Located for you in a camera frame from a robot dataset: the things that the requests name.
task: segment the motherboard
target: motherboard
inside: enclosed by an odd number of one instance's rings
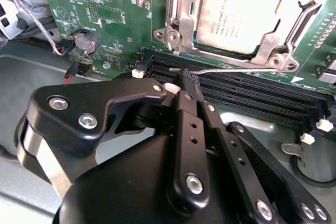
[[[63,39],[81,39],[84,46],[79,30],[96,37],[95,50],[75,49],[71,60],[93,65],[106,76],[135,68],[146,51],[154,50],[206,68],[277,68],[247,74],[336,94],[336,0],[48,3]]]

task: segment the black cable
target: black cable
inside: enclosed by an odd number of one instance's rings
[[[17,156],[9,153],[2,145],[0,145],[0,158],[10,162],[18,162]]]
[[[44,28],[46,30],[52,30],[52,29],[56,29],[57,28],[57,25],[56,25],[55,22],[46,23],[46,24],[43,24],[43,26],[44,26]],[[18,38],[18,39],[25,39],[25,38],[34,37],[34,36],[39,35],[41,33],[42,32],[41,32],[40,28],[36,27],[36,28],[31,29],[31,30],[22,32],[21,34],[19,34],[18,36],[16,36],[16,38]]]
[[[26,113],[24,113],[19,122],[17,123],[16,127],[15,127],[15,130],[14,130],[14,139],[13,139],[13,142],[14,142],[14,145],[15,145],[15,148],[17,148],[17,145],[19,143],[19,137],[20,137],[20,128],[21,126],[23,126],[23,124],[25,123],[25,120],[26,120]],[[10,161],[10,162],[18,162],[18,159],[17,159],[17,156],[16,155],[13,155],[11,154],[8,150],[6,150],[5,147],[3,147],[2,145],[0,145],[0,158],[6,160],[6,161]]]
[[[336,178],[330,180],[330,181],[316,181],[314,179],[311,179],[307,177],[303,172],[300,170],[299,165],[298,165],[298,157],[297,156],[292,156],[291,158],[291,163],[293,170],[295,174],[301,178],[304,182],[306,182],[309,185],[316,186],[316,187],[321,187],[321,188],[328,188],[328,187],[334,187],[336,186]]]
[[[26,112],[23,113],[23,115],[21,116],[20,120],[18,121],[16,127],[15,127],[15,130],[14,130],[14,139],[13,139],[13,142],[14,142],[14,146],[15,148],[17,148],[17,145],[19,144],[19,141],[20,141],[20,128],[21,126],[24,124],[26,120]]]

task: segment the metal lever arm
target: metal lever arm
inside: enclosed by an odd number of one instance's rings
[[[232,122],[227,130],[238,136],[262,186],[273,192],[278,212],[287,223],[331,223],[325,208],[246,127]]]
[[[202,103],[206,121],[206,138],[217,139],[216,149],[228,163],[242,206],[236,207],[242,223],[285,223],[269,202],[237,136],[229,133],[213,106]]]
[[[46,180],[45,174],[62,198],[75,179],[97,165],[100,139],[108,130],[114,133],[132,105],[161,103],[165,97],[163,87],[149,78],[40,88],[30,98],[19,160],[33,164],[34,173]],[[88,122],[81,120],[83,114]]]

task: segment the gray cable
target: gray cable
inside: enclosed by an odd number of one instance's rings
[[[27,14],[33,19],[35,24],[37,25],[38,28],[40,28],[41,32],[46,36],[47,40],[51,44],[53,50],[55,51],[56,54],[62,56],[62,53],[59,52],[59,50],[56,47],[56,43],[53,41],[53,39],[50,37],[48,31],[43,27],[43,25],[40,23],[40,21],[35,17],[34,13],[32,10],[30,10],[29,7],[27,7],[21,0],[13,0],[15,6],[18,9],[23,9]]]
[[[44,24],[43,26],[44,26],[44,28],[45,28],[46,30],[52,30],[52,29],[57,28],[55,22],[51,22],[51,23],[48,23],[48,24]],[[41,33],[40,28],[35,27],[34,29],[30,29],[30,30],[28,30],[28,31],[24,31],[24,32],[22,32],[20,35],[16,36],[16,38],[17,38],[17,39],[31,38],[31,37],[34,37],[34,36],[36,36],[36,35],[39,35],[40,33]]]

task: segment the mounting screw hole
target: mounting screw hole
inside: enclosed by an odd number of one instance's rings
[[[158,39],[163,39],[163,33],[160,32],[160,31],[157,31],[157,32],[155,33],[155,36],[156,36],[156,38],[158,38]]]
[[[238,161],[240,162],[241,165],[246,165],[245,161],[242,158],[239,158]]]
[[[296,65],[295,64],[290,63],[290,64],[287,65],[287,70],[294,70],[294,69],[296,69]]]
[[[190,126],[192,127],[192,128],[197,128],[197,125],[196,125],[196,123],[190,123]]]
[[[191,141],[193,144],[197,144],[197,139],[194,138],[193,136],[190,137],[190,141]]]

